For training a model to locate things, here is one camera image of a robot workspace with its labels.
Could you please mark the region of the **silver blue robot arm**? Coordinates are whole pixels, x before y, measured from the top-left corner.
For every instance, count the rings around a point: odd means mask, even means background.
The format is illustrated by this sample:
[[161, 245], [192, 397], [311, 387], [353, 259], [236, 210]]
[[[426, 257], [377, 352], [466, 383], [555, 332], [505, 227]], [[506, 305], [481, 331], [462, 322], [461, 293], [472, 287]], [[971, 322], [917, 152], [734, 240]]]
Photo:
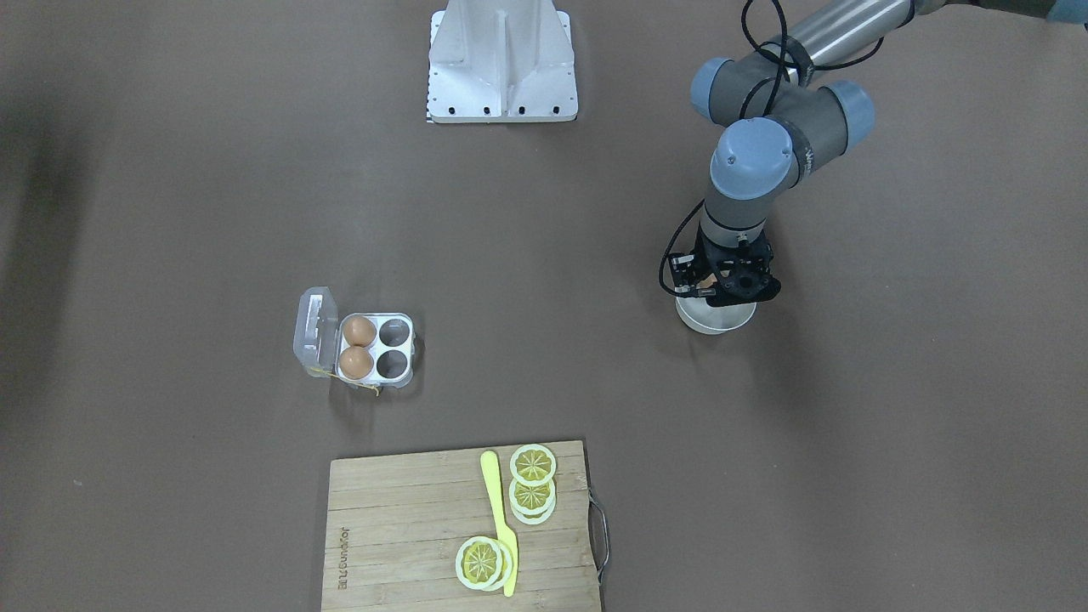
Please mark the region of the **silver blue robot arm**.
[[693, 107], [724, 131], [708, 189], [688, 215], [698, 222], [694, 245], [667, 248], [658, 268], [660, 286], [680, 305], [727, 309], [776, 298], [781, 284], [766, 233], [774, 199], [858, 146], [876, 121], [856, 82], [814, 87], [813, 79], [858, 65], [891, 30], [944, 3], [831, 1], [796, 26], [772, 7], [776, 37], [751, 42], [742, 59], [709, 59], [691, 84]]

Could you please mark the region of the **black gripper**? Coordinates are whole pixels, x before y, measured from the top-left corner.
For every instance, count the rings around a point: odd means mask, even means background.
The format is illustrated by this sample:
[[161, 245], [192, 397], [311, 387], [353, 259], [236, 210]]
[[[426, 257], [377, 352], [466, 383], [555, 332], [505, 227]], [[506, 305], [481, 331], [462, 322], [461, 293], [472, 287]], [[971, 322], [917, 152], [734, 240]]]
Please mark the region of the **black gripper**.
[[[738, 246], [722, 247], [698, 231], [693, 250], [671, 255], [673, 291], [680, 298], [706, 298], [714, 307], [772, 301], [781, 291], [780, 281], [772, 276], [772, 244], [765, 233], [739, 240]], [[717, 279], [716, 285], [700, 291], [697, 282], [710, 274]]]

